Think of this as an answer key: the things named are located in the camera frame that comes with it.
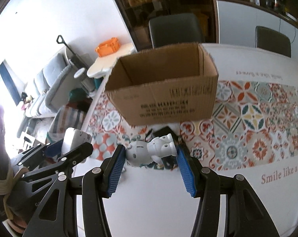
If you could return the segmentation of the left human hand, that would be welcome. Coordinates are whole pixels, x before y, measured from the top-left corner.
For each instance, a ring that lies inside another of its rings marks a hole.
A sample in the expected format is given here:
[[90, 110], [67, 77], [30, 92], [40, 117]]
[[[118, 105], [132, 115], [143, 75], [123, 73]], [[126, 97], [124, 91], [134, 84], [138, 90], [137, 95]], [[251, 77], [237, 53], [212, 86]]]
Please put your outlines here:
[[5, 222], [19, 234], [23, 234], [27, 227], [27, 223], [19, 217], [14, 217], [12, 220], [7, 219]]

